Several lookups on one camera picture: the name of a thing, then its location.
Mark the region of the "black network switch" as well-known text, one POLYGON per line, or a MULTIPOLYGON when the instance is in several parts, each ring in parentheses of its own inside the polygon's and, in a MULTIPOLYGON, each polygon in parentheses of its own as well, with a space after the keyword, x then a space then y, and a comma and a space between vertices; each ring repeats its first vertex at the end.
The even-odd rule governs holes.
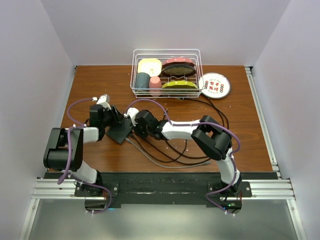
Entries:
POLYGON ((130 119, 125 118, 122 123, 110 127, 105 135, 119 145, 122 145, 131 132, 132 122, 130 119))

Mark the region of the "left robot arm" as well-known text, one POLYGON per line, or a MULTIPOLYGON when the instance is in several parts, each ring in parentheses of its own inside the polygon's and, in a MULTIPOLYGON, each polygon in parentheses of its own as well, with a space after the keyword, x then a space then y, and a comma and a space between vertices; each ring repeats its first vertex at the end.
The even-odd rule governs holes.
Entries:
POLYGON ((62 175, 57 184, 74 178, 92 196, 107 195, 101 173, 84 160, 84 144, 99 142, 108 136, 119 144, 131 132, 131 120, 114 105, 94 104, 89 108, 89 118, 82 125, 69 128, 52 128, 44 151, 43 164, 47 169, 62 175))

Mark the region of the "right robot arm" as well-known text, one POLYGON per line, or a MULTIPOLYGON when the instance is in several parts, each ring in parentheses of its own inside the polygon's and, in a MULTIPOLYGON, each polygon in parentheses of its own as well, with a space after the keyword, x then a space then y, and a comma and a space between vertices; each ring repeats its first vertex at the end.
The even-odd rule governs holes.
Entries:
POLYGON ((131 117, 131 121, 134 132, 143 139, 150 136, 163 141, 193 140, 208 158, 217 163, 223 187, 215 194, 224 192, 233 197, 241 190, 241 174, 234 158, 241 148, 240 139, 212 117, 205 115, 189 122, 168 118, 157 120, 148 110, 141 110, 131 117))

